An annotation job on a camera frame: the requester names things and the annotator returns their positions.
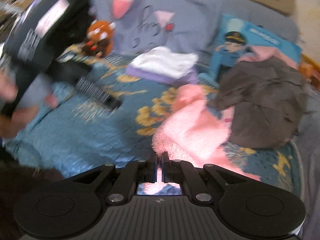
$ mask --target orange plush toy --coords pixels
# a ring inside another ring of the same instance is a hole
[[[107,21],[94,21],[87,31],[87,37],[84,39],[85,45],[82,52],[86,56],[105,57],[113,48],[112,37],[115,23]]]

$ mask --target gray cloth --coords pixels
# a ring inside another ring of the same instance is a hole
[[[112,0],[92,3],[99,20],[113,21]],[[168,22],[173,24],[171,32],[159,27],[155,11],[175,13]],[[137,54],[167,46],[178,53],[197,53],[199,63],[209,65],[222,13],[260,25],[286,40],[297,40],[298,29],[291,19],[249,0],[135,0],[116,21],[114,51]]]
[[[242,61],[223,76],[214,104],[219,111],[235,106],[232,143],[275,148],[297,130],[307,104],[306,87],[305,78],[279,58]]]
[[[302,239],[320,239],[320,92],[309,89],[308,104],[293,140],[300,152],[303,173],[303,201],[307,217],[302,226]]]

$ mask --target pink fluffy fabric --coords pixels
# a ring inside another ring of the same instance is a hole
[[[247,177],[260,180],[259,176],[244,173],[226,157],[220,145],[228,140],[233,108],[225,110],[222,119],[212,115],[200,86],[185,85],[178,89],[172,114],[157,129],[152,139],[154,151],[160,156],[168,152],[171,160],[191,162],[202,168],[212,163]],[[161,181],[161,170],[158,170]],[[144,184],[144,191],[154,195],[165,186],[164,183]]]

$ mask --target circular pad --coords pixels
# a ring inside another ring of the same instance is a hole
[[[69,213],[74,201],[63,195],[51,195],[41,199],[37,204],[38,211],[47,217],[59,217]]]
[[[220,199],[219,214],[243,236],[271,239],[296,233],[306,209],[290,192],[255,181],[229,186]]]
[[[257,195],[247,199],[247,209],[259,216],[275,216],[283,209],[282,202],[272,196]]]
[[[30,192],[14,208],[21,229],[36,238],[76,236],[98,219],[99,198],[90,192]]]

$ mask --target white cloth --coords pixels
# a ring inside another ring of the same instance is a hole
[[[156,47],[136,57],[130,65],[134,68],[179,79],[190,73],[198,55],[173,53],[167,47]]]

